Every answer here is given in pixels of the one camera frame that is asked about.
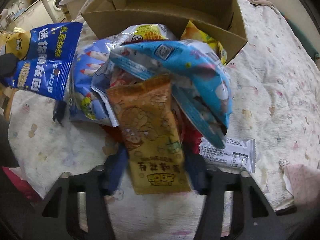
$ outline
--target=kitchen cabinet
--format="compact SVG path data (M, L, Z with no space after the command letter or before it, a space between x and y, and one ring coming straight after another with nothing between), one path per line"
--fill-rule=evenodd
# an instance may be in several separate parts
M53 23L41 0L38 0L35 5L31 6L31 8L24 13L27 14L33 28Z
M17 27L22 28L25 31L30 31L33 29L31 22L24 13L22 13L17 19L14 20Z
M41 0L38 0L14 20L17 27L30 31L31 29L53 23Z

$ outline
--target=cardboard box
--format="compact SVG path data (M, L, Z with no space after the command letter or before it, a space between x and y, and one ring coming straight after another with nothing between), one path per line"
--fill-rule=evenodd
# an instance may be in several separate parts
M93 0L82 12L99 39L136 24L161 23L180 38L189 19L219 40L227 61L247 43L237 0Z

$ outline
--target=washing machine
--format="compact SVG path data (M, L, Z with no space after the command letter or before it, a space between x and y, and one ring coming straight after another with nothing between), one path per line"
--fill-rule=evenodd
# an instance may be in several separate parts
M59 6L61 0L42 0L44 7L54 23L59 23L64 19L64 14Z

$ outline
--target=light blue snack bag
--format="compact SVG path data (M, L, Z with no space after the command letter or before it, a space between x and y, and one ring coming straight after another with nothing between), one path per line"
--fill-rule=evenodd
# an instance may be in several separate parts
M232 108L230 76L206 43L127 44L111 50L109 69L114 66L142 80L171 73L172 95L185 115L211 144L224 148Z

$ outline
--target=white blanket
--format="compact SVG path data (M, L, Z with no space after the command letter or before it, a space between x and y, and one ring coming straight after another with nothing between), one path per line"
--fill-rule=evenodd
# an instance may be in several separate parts
M320 72L278 11L253 6L247 0L238 2L248 44L228 64L234 98L227 135L256 140L252 176L272 207L280 209L292 203L281 166L317 167L320 159ZM87 40L86 35L94 37L87 25L84 32L81 41ZM9 127L9 141L19 164L42 197L63 171L86 172L105 159L105 134L100 127L89 123L80 127L67 120L65 127L52 124L53 103L46 100L17 92ZM38 128L30 138L33 123ZM194 192L135 195L125 174L121 188L107 202L118 239L192 239L203 197Z

